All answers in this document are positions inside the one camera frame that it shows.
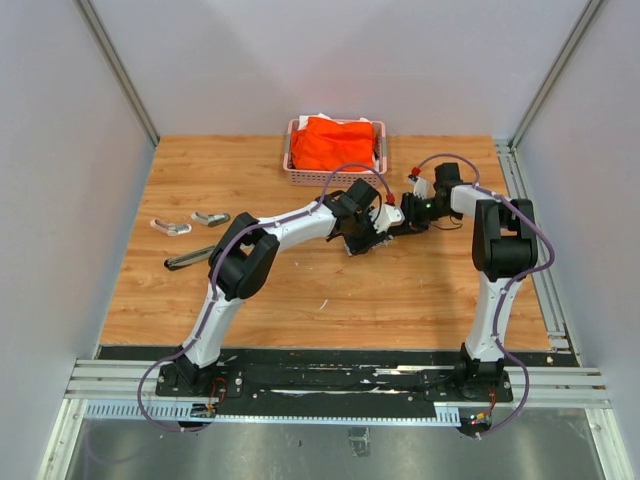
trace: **white panel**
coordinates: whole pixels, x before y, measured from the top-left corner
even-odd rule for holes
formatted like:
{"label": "white panel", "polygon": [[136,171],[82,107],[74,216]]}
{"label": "white panel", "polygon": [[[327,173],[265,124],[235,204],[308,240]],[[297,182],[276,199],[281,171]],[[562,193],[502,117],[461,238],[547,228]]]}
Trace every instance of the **white panel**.
{"label": "white panel", "polygon": [[299,113],[508,137],[585,0],[95,0],[161,134]]}
{"label": "white panel", "polygon": [[609,2],[521,147],[578,345],[640,472],[640,3]]}
{"label": "white panel", "polygon": [[0,478],[31,479],[98,340],[152,148],[73,2],[3,2],[0,59]]}

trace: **white wall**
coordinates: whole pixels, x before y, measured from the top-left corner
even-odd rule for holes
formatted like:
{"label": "white wall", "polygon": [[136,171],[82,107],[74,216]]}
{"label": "white wall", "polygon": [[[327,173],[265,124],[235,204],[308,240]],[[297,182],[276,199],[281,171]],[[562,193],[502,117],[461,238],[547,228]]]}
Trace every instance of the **white wall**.
{"label": "white wall", "polygon": [[585,0],[94,0],[161,134],[302,112],[507,138]]}
{"label": "white wall", "polygon": [[640,4],[608,2],[520,150],[588,365],[640,474]]}
{"label": "white wall", "polygon": [[152,147],[73,2],[3,2],[0,65],[0,478],[30,480],[98,340]]}

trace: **folded cloth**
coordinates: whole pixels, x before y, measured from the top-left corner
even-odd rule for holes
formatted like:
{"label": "folded cloth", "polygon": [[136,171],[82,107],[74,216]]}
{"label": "folded cloth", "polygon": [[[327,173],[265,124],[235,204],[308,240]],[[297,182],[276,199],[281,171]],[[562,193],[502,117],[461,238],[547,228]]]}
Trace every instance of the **folded cloth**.
{"label": "folded cloth", "polygon": [[[345,163],[374,166],[375,130],[368,122],[339,124],[333,120],[310,117],[307,128],[291,134],[291,155],[298,170],[331,171]],[[362,172],[348,167],[344,172]]]}

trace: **wooden table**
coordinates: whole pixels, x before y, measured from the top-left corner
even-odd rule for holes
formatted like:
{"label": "wooden table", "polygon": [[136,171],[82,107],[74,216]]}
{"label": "wooden table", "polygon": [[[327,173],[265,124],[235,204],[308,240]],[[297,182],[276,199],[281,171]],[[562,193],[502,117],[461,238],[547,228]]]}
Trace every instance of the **wooden table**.
{"label": "wooden table", "polygon": [[[272,216],[308,204],[318,187],[290,186],[282,137],[163,137],[144,192],[102,334],[103,344],[179,344],[191,331],[207,289],[206,262],[169,272],[167,257],[216,243],[226,226],[207,228],[193,211]],[[421,159],[455,152],[477,163],[485,187],[506,193],[489,137],[389,139],[387,175],[398,200]],[[433,181],[433,166],[423,175]],[[461,166],[463,179],[471,170]],[[167,237],[152,218],[193,224]],[[473,222],[456,231],[400,237],[366,255],[347,256],[342,239],[309,241],[279,255],[263,289],[236,316],[233,346],[453,348],[474,316],[477,272]],[[443,227],[450,226],[442,219]],[[515,301],[506,345],[548,349],[530,279]]]}

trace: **pink basket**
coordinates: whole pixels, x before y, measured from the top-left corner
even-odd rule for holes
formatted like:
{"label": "pink basket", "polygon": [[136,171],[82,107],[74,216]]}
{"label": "pink basket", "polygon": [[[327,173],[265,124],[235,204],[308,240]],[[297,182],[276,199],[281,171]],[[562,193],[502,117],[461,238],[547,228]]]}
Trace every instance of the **pink basket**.
{"label": "pink basket", "polygon": [[[338,122],[354,122],[356,120],[340,120],[335,119]],[[299,120],[294,118],[289,122],[289,128],[287,130],[287,139],[284,147],[284,162],[283,167],[285,172],[289,175],[289,181],[292,185],[303,186],[322,186],[327,181],[327,177],[331,172],[323,170],[296,170],[293,166],[293,158],[291,156],[291,133],[298,130]],[[376,139],[374,144],[374,153],[378,160],[378,171],[384,176],[387,172],[387,136],[384,131],[384,123],[371,122],[376,132]],[[348,187],[357,179],[362,178],[365,182],[378,188],[382,182],[380,178],[373,172],[338,172],[331,179],[331,186],[334,187]]]}

